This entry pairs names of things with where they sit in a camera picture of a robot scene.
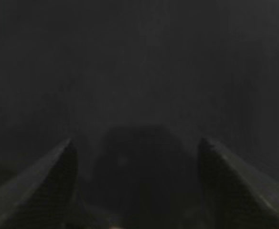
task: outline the dark surface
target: dark surface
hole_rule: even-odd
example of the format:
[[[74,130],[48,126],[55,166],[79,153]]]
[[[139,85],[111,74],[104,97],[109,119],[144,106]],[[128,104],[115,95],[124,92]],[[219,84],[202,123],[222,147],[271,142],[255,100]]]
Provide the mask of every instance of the dark surface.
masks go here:
[[[77,155],[70,140],[0,186],[0,229],[57,229],[77,181]]]
[[[205,138],[198,168],[215,229],[279,229],[279,182]]]
[[[109,129],[151,124],[279,180],[279,0],[0,0],[0,162],[80,133],[85,177]]]
[[[120,215],[121,226],[174,228],[200,202],[193,158],[164,127],[116,127],[103,143],[93,180],[82,190],[88,204]]]

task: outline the gray wall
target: gray wall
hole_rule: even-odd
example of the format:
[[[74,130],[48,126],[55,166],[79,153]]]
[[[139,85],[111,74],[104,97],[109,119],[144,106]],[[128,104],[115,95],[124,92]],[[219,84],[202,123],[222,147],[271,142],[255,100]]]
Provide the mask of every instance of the gray wall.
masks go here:
[[[152,17],[146,1],[110,29],[105,15],[123,18],[131,1],[2,1],[5,163],[22,170],[80,133],[89,178],[109,128],[163,124],[192,155],[212,135],[262,169],[279,166],[279,1],[158,1]]]

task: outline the dark background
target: dark background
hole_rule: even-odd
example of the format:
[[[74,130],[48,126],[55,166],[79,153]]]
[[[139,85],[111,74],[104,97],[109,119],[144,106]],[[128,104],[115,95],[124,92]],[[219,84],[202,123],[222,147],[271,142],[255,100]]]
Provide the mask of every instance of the dark background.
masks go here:
[[[141,125],[279,180],[279,1],[0,0],[0,162],[73,134],[89,181],[108,130]]]

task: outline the dark object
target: dark object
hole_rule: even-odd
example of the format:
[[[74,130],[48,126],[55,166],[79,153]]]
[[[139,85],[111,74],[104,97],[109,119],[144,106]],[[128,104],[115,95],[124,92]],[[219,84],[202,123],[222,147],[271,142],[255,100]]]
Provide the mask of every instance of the dark object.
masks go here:
[[[201,141],[198,163],[215,229],[279,229],[279,182],[211,139]]]
[[[88,204],[113,213],[112,226],[175,228],[195,193],[194,161],[179,139],[162,126],[116,127],[103,146]]]
[[[0,186],[0,229],[57,229],[77,181],[77,155],[70,140]]]

